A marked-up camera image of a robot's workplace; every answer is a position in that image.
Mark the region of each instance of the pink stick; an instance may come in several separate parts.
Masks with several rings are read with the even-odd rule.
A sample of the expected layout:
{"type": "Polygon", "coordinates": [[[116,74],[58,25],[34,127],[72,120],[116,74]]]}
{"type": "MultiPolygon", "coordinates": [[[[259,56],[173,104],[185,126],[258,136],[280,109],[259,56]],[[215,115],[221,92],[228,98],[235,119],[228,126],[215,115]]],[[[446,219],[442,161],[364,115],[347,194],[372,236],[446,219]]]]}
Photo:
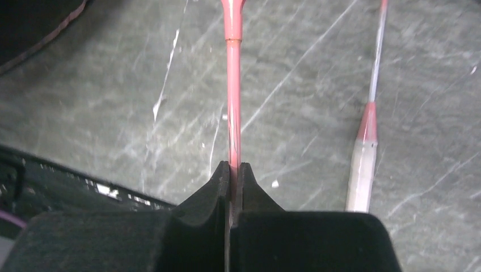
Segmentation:
{"type": "Polygon", "coordinates": [[[237,196],[238,172],[241,166],[241,42],[242,7],[244,3],[245,0],[222,0],[227,45],[227,123],[229,127],[230,196],[232,207],[230,224],[232,224],[232,216],[236,213],[234,204],[237,196]]]}

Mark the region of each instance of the marble surface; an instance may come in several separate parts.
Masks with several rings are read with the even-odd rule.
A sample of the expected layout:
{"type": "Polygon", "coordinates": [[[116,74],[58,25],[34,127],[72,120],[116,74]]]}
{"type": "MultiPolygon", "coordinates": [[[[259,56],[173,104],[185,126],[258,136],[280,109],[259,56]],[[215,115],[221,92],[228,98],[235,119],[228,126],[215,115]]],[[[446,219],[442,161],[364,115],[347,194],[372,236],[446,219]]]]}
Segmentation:
{"type": "MultiPolygon", "coordinates": [[[[243,161],[285,209],[344,208],[378,5],[244,6],[243,161]]],[[[481,271],[479,26],[473,0],[389,6],[371,211],[405,271],[481,271]]],[[[95,0],[0,77],[2,144],[173,203],[227,159],[225,110],[219,0],[95,0]]]]}

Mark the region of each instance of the pink ferrule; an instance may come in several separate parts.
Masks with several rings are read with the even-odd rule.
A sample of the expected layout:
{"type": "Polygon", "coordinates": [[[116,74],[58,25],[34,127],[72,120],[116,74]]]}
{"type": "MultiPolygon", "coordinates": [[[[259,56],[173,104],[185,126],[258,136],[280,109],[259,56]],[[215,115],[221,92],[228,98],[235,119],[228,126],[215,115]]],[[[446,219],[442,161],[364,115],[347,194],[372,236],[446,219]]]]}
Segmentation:
{"type": "Polygon", "coordinates": [[[377,142],[377,120],[375,102],[368,102],[362,115],[361,126],[357,140],[362,142],[377,142]]]}
{"type": "Polygon", "coordinates": [[[226,40],[242,40],[242,8],[246,0],[222,0],[226,40]]]}

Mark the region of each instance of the screwdriver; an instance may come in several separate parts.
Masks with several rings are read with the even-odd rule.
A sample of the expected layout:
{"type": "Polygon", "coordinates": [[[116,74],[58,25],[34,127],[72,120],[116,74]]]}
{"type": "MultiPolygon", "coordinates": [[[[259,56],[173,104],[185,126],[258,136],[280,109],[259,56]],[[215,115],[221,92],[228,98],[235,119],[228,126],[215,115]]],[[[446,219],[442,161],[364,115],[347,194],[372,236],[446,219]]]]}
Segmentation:
{"type": "Polygon", "coordinates": [[[357,133],[351,158],[351,175],[349,177],[345,208],[347,211],[369,212],[378,144],[375,94],[379,77],[379,63],[381,61],[381,48],[386,17],[387,0],[381,0],[375,59],[369,87],[369,100],[362,115],[361,125],[357,133]]]}

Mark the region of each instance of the paint chip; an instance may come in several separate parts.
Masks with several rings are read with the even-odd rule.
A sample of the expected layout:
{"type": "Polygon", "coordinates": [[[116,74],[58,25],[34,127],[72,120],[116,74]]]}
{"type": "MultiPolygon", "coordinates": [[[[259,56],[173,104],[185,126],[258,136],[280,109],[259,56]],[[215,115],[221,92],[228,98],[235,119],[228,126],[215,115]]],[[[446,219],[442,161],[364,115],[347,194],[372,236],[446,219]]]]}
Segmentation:
{"type": "Polygon", "coordinates": [[[277,180],[273,181],[271,187],[273,187],[274,189],[279,188],[279,182],[277,180]]]}

